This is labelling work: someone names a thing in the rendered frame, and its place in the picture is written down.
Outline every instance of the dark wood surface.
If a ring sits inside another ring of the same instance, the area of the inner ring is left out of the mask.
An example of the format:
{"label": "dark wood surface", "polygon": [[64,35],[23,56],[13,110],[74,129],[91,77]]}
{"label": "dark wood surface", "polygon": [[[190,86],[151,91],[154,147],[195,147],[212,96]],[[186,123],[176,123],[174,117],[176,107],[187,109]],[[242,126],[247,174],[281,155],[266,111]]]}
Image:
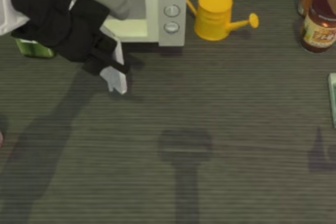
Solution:
{"label": "dark wood surface", "polygon": [[295,8],[234,0],[258,29],[207,42],[188,15],[180,52],[127,45],[125,96],[2,37],[0,223],[334,223],[336,51],[300,47]]}

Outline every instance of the green can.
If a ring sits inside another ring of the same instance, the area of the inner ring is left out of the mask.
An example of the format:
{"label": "green can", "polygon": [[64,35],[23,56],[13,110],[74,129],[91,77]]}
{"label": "green can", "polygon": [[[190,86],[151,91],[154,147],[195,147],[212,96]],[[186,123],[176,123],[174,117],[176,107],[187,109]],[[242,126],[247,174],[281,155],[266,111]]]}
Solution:
{"label": "green can", "polygon": [[15,39],[16,44],[22,55],[30,58],[51,59],[56,56],[56,53],[35,41]]}

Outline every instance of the microwave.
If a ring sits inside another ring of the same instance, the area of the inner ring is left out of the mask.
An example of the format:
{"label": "microwave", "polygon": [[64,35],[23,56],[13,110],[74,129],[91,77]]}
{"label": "microwave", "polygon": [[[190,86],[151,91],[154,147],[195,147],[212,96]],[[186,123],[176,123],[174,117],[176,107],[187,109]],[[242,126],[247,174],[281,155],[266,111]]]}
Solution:
{"label": "microwave", "polygon": [[127,19],[109,16],[104,27],[121,42],[156,42],[162,47],[185,43],[186,0],[128,0]]}

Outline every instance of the watering can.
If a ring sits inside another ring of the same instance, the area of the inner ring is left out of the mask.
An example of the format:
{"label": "watering can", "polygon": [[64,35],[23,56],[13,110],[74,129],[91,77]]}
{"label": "watering can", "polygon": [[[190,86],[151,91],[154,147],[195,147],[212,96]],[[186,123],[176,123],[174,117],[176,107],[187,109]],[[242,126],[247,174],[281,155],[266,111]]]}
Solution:
{"label": "watering can", "polygon": [[255,13],[248,20],[231,22],[233,0],[198,0],[198,9],[187,0],[187,5],[196,16],[195,32],[202,39],[219,41],[226,38],[231,31],[243,26],[259,26],[259,18]]}

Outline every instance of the glass jar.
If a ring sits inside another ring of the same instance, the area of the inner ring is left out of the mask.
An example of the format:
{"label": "glass jar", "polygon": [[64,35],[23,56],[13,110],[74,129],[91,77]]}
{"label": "glass jar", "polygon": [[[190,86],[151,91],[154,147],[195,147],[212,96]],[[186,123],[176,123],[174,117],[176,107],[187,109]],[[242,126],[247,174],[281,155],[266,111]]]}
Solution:
{"label": "glass jar", "polygon": [[328,50],[336,40],[336,0],[313,0],[300,35],[301,45],[306,50]]}

